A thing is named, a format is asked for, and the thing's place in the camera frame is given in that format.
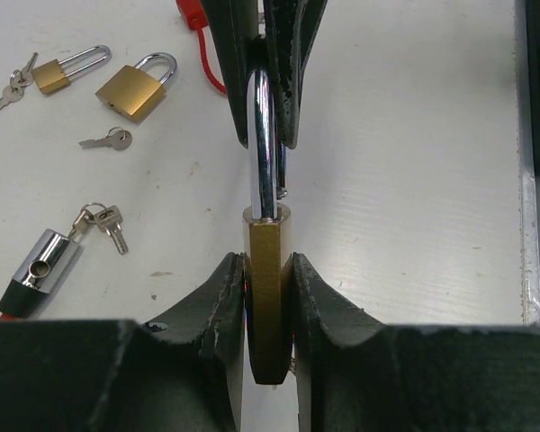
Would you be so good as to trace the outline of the thick red cable lock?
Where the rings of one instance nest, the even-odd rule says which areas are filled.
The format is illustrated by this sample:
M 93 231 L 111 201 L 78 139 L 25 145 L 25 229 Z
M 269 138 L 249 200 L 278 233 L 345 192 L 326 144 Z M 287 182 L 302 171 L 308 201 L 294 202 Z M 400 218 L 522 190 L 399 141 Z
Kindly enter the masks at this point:
M 123 217 L 115 205 L 85 204 L 69 233 L 45 229 L 19 265 L 0 299 L 0 320 L 27 320 L 62 284 L 70 267 L 82 253 L 80 240 L 96 226 L 112 239 L 121 255 L 129 252 L 122 234 Z

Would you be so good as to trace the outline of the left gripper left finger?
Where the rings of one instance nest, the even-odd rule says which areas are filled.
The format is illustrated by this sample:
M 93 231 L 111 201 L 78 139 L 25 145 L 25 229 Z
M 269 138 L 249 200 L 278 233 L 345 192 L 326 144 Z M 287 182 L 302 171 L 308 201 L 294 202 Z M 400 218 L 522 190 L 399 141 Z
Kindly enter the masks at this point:
M 0 431 L 237 431 L 244 258 L 139 324 L 0 321 Z

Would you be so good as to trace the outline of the small brass padlock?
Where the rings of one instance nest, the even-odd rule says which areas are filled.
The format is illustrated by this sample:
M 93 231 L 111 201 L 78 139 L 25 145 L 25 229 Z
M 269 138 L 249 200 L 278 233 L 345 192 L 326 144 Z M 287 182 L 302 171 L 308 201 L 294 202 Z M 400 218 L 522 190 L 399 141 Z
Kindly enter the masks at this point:
M 109 62 L 112 51 L 105 45 L 96 45 L 63 60 L 53 59 L 36 67 L 37 58 L 38 53 L 34 52 L 25 67 L 12 72 L 9 84 L 0 97 L 0 111 L 9 104 L 22 100 L 25 89 L 32 84 L 35 84 L 43 95 L 57 92 L 68 86 L 72 79 Z

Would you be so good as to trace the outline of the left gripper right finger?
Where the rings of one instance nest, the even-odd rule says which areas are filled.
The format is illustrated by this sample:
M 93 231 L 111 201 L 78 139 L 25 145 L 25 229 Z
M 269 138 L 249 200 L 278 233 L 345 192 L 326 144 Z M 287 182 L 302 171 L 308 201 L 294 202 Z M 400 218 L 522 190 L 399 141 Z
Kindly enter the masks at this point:
M 302 431 L 540 431 L 540 328 L 386 325 L 292 261 Z

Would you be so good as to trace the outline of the red thin-cable padlock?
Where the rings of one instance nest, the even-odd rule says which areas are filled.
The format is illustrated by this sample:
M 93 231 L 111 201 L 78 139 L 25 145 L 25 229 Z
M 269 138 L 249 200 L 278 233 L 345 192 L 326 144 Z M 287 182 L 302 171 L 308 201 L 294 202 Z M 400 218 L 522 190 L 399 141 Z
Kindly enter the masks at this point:
M 227 93 L 225 85 L 213 74 L 208 60 L 207 45 L 204 29 L 208 20 L 200 0 L 176 0 L 177 9 L 181 14 L 187 28 L 197 35 L 202 70 L 210 84 L 222 95 Z

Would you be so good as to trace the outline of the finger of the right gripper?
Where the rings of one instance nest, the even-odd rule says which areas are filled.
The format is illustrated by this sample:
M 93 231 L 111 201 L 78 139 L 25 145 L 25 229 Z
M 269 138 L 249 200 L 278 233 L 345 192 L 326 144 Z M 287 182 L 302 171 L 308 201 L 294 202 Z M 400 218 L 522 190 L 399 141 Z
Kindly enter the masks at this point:
M 264 2 L 265 42 L 278 139 L 289 149 L 298 140 L 304 72 L 327 0 Z
M 248 54 L 258 35 L 257 1 L 203 0 L 238 141 L 248 146 Z

